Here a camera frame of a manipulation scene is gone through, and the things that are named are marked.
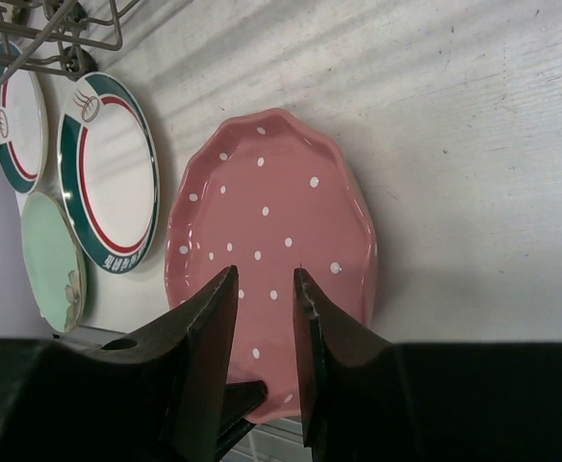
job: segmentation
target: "dish rack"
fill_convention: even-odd
[[[0,0],[0,42],[4,43],[7,53],[0,52],[0,66],[6,67],[0,75],[3,85],[18,70],[32,70],[48,74],[61,75],[77,80],[82,75],[97,70],[93,57],[83,46],[94,49],[117,51],[122,47],[123,37],[120,18],[132,10],[140,0],[130,0],[119,9],[115,0],[105,0],[110,7],[111,18],[102,19],[87,15],[86,10],[77,0]],[[103,2],[95,2],[95,8]],[[8,11],[18,9],[21,17],[31,15],[36,9],[42,9],[47,23],[42,29],[25,24],[10,22]],[[108,41],[83,38],[81,34],[90,24],[107,26],[114,29],[113,37]],[[29,39],[23,46],[22,53],[16,56],[10,51],[8,41]],[[33,54],[45,42],[56,42],[58,52],[46,58],[33,58]]]

